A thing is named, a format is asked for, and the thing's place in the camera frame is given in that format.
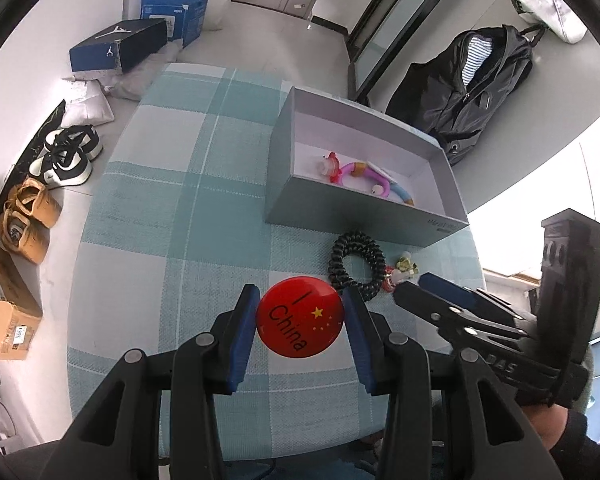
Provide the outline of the right human hand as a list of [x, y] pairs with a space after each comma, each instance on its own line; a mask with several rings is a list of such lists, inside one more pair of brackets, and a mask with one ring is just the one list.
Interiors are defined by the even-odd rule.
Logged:
[[578, 448], [585, 436], [586, 417], [558, 404], [524, 405], [522, 411], [547, 451]]

